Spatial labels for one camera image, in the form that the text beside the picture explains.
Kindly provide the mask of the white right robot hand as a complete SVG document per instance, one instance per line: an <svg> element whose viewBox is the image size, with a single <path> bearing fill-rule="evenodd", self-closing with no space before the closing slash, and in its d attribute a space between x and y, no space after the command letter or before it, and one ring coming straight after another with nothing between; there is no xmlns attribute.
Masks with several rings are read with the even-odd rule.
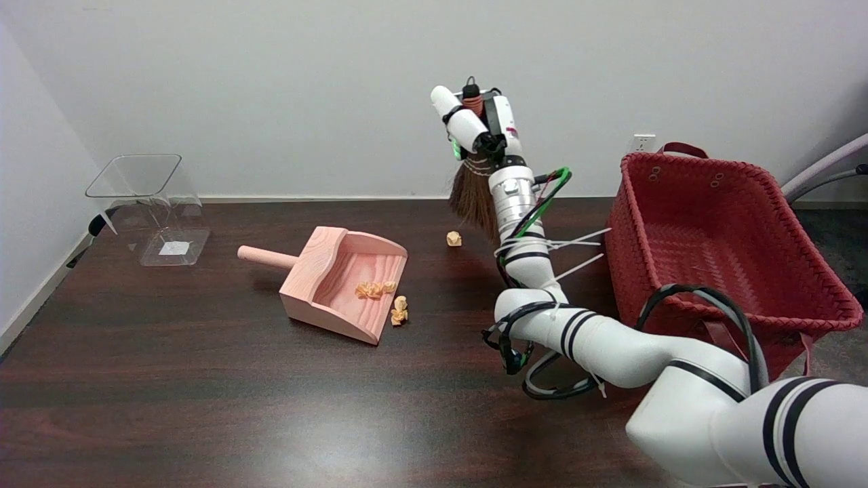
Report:
<svg viewBox="0 0 868 488"><path fill-rule="evenodd" d="M484 175L526 165L511 103L497 87L482 89L471 75L459 92L438 85L430 99L456 160Z"/></svg>

